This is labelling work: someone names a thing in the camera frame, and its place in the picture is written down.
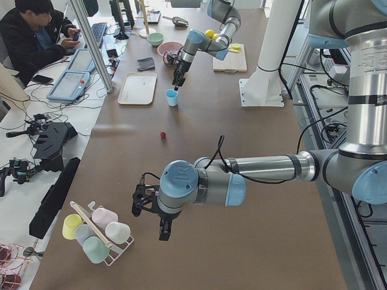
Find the smartphone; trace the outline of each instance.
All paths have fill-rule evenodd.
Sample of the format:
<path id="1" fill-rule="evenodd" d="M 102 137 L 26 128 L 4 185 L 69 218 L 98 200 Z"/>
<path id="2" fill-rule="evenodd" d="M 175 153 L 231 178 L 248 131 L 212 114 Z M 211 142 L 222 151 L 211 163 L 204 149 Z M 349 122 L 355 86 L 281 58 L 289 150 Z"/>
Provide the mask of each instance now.
<path id="1" fill-rule="evenodd" d="M 32 81 L 36 83 L 51 83 L 53 80 L 54 79 L 51 77 L 41 76 L 40 74 L 37 74 L 32 78 Z"/>
<path id="2" fill-rule="evenodd" d="M 80 31 L 78 31 L 76 34 L 74 34 L 73 41 L 78 41 L 79 36 L 80 36 Z"/>

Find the blue cup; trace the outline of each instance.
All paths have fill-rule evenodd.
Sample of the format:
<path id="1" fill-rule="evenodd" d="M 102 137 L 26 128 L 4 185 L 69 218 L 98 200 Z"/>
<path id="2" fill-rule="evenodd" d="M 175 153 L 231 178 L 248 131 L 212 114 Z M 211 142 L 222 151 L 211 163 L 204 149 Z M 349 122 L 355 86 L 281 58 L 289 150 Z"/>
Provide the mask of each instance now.
<path id="1" fill-rule="evenodd" d="M 99 237 L 89 237 L 84 241 L 82 248 L 93 264 L 101 263 L 109 256 L 109 248 Z"/>
<path id="2" fill-rule="evenodd" d="M 79 245 L 83 246 L 83 243 L 89 238 L 97 236 L 95 232 L 88 225 L 80 225 L 75 230 L 75 238 Z"/>
<path id="3" fill-rule="evenodd" d="M 165 96 L 167 97 L 167 102 L 169 106 L 174 107 L 177 105 L 179 96 L 178 91 L 175 91 L 174 89 L 167 89 L 165 92 Z"/>

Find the brown table surface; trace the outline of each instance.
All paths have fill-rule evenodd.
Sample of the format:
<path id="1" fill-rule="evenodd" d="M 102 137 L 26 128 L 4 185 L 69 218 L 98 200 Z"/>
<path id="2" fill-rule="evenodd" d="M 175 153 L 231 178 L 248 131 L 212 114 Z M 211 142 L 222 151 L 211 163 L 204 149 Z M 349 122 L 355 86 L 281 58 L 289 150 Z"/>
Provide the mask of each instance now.
<path id="1" fill-rule="evenodd" d="M 202 31 L 220 26 L 204 9 L 164 15 L 183 17 L 189 28 Z M 261 10 L 241 10 L 241 16 L 234 42 L 245 45 L 248 73 L 215 73 L 212 57 L 198 53 L 175 108 L 164 96 L 174 69 L 139 38 L 136 24 L 114 77 L 115 91 L 105 100 L 31 289 L 346 289 L 314 183 L 249 183 L 239 207 L 186 205 L 168 242 L 158 240 L 158 216 L 131 214 L 131 196 L 143 172 L 159 175 L 173 160 L 193 163 L 212 156 L 221 134 L 224 156 L 296 150 L 300 129 L 290 101 L 284 108 L 240 104 L 238 80 L 256 69 L 267 24 Z M 163 18 L 155 28 L 164 41 L 184 43 L 188 32 Z M 153 103 L 120 106 L 124 76 L 136 72 L 137 59 L 149 56 L 158 77 Z M 84 207 L 96 201 L 130 225 L 135 242 L 113 266 L 92 264 L 75 240 L 62 237 L 63 219 L 74 213 L 70 201 Z"/>

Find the pink bowl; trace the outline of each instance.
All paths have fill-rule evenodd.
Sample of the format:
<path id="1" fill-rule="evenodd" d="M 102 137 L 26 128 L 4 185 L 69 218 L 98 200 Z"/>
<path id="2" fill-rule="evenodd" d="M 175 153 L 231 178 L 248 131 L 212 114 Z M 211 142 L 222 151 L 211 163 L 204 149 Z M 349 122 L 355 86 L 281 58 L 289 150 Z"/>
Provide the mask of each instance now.
<path id="1" fill-rule="evenodd" d="M 157 52 L 160 56 L 164 56 L 164 53 L 175 53 L 177 54 L 179 49 L 182 48 L 183 45 L 179 42 L 175 41 L 170 41 L 170 42 L 165 42 L 161 44 L 157 48 Z"/>

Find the keyboard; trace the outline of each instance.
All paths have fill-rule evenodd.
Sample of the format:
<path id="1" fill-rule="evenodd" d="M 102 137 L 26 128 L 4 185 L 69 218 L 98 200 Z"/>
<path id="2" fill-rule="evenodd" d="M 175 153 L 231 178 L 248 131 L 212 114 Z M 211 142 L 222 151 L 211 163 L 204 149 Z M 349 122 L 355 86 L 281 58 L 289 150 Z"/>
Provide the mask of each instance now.
<path id="1" fill-rule="evenodd" d="M 96 42 L 99 48 L 101 48 L 102 36 L 105 34 L 107 27 L 108 24 L 106 22 L 95 23 L 91 26 L 91 31 L 93 32 L 94 37 L 96 38 Z"/>

